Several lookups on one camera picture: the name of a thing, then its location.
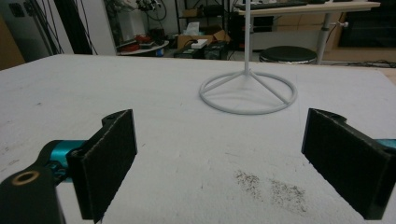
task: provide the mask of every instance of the round stool seat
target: round stool seat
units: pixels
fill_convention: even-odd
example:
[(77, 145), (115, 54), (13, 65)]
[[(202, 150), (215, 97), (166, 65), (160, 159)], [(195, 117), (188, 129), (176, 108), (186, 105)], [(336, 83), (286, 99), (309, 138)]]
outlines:
[(313, 63), (316, 58), (314, 51), (294, 46), (272, 47), (260, 53), (260, 62), (271, 63)]

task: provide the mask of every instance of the floor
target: floor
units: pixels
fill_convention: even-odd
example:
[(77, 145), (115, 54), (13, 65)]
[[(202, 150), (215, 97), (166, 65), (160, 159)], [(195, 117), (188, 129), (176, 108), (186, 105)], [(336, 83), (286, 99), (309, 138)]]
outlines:
[[(165, 58), (173, 58), (173, 54), (176, 51), (176, 49), (166, 49), (165, 54), (163, 57)], [(252, 61), (253, 62), (259, 62), (259, 52), (253, 52), (252, 55)], [(230, 61), (244, 61), (245, 60), (245, 52), (244, 51), (229, 51), (228, 53), (228, 59)], [(382, 67), (367, 67), (364, 65), (357, 66), (357, 65), (350, 65), (351, 62), (329, 62), (329, 61), (324, 61), (321, 66), (348, 66), (351, 68), (359, 68), (359, 69), (374, 69), (382, 72), (385, 76), (389, 78), (393, 84), (396, 85), (396, 68), (382, 68)]]

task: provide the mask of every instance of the keyboard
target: keyboard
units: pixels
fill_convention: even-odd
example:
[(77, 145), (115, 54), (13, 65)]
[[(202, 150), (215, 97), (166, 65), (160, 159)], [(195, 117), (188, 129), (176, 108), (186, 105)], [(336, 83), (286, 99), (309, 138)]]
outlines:
[[(267, 9), (267, 8), (277, 8), (277, 7), (300, 7), (306, 6), (308, 3), (303, 1), (287, 1), (287, 2), (275, 2), (275, 3), (260, 3), (260, 4), (250, 4), (250, 10)], [(235, 4), (235, 7), (246, 10), (245, 4)]]

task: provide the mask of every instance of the white wire stand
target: white wire stand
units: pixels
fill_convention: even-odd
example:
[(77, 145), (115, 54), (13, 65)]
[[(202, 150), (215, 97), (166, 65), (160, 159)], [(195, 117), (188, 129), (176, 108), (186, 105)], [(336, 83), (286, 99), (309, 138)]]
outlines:
[[(279, 110), (282, 110), (286, 107), (288, 107), (289, 105), (293, 104), (294, 101), (297, 98), (297, 90), (294, 87), (294, 85), (289, 82), (288, 80), (286, 80), (285, 78), (282, 77), (278, 77), (275, 75), (271, 75), (271, 74), (266, 74), (266, 73), (255, 73), (250, 71), (249, 67), (248, 67), (248, 63), (249, 63), (249, 59), (251, 57), (251, 52), (250, 52), (250, 30), (253, 29), (253, 27), (250, 25), (251, 23), (253, 23), (250, 20), (250, 1), (247, 0), (246, 1), (246, 14), (245, 14), (245, 70), (242, 72), (236, 72), (236, 73), (227, 73), (227, 74), (223, 74), (223, 75), (219, 75), (216, 77), (212, 77), (210, 79), (208, 79), (207, 81), (205, 81), (202, 85), (201, 88), (199, 90), (199, 94), (202, 98), (202, 100), (207, 103), (208, 105), (224, 111), (224, 112), (228, 112), (228, 113), (232, 113), (232, 114), (240, 114), (240, 115), (262, 115), (262, 114), (268, 114), (268, 113), (273, 113)], [(264, 88), (266, 88), (269, 92), (271, 92), (274, 97), (276, 97), (279, 100), (279, 105), (271, 105), (269, 107), (266, 107), (264, 109), (235, 109), (235, 108), (230, 108), (224, 105), (219, 105), (215, 102), (213, 102), (212, 100), (209, 100), (205, 94), (209, 91), (212, 91), (213, 89), (215, 89), (216, 87), (219, 87), (220, 85), (227, 83), (237, 77), (240, 77), (242, 75), (245, 75), (247, 77), (253, 77), (256, 81), (258, 81)], [(283, 84), (285, 84), (287, 87), (290, 88), (291, 90), (291, 96), (289, 97), (284, 97), (282, 96), (281, 93), (279, 93), (277, 90), (275, 90), (275, 88), (272, 88), (271, 85), (268, 85), (266, 82), (264, 82), (261, 78), (259, 77), (269, 77), (271, 79), (274, 79), (276, 81), (279, 81)], [(209, 85), (211, 82), (222, 78), (222, 80), (215, 82), (212, 85)]]

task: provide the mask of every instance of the white tabletop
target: white tabletop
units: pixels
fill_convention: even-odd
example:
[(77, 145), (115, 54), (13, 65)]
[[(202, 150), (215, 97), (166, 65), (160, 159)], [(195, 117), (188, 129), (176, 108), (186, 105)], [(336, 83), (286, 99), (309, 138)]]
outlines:
[[(309, 13), (334, 13), (334, 12), (350, 12), (365, 11), (372, 7), (379, 7), (381, 4), (377, 2), (326, 2), (325, 4), (308, 4), (300, 7), (278, 7), (251, 10), (252, 17), (255, 16), (276, 16), (276, 15), (293, 15), (293, 14), (309, 14)], [(239, 10), (239, 15), (245, 15), (245, 11)]]
[[(329, 110), (373, 138), (395, 138), (395, 86), (372, 70), (251, 63), (293, 82), (296, 102), (237, 116), (199, 98), (207, 78), (243, 66), (58, 55), (1, 71), (0, 181), (49, 141), (88, 139), (101, 118), (132, 108), (138, 154), (104, 223), (364, 223), (301, 153), (306, 114)], [(258, 88), (250, 79), (236, 81), (229, 91), (240, 90), (242, 103), (235, 107), (276, 103), (252, 95), (260, 91), (250, 92)], [(212, 97), (234, 103), (224, 92)], [(84, 223), (72, 184), (57, 190), (67, 223)], [(383, 220), (367, 223), (394, 223), (395, 209), (393, 193)]]

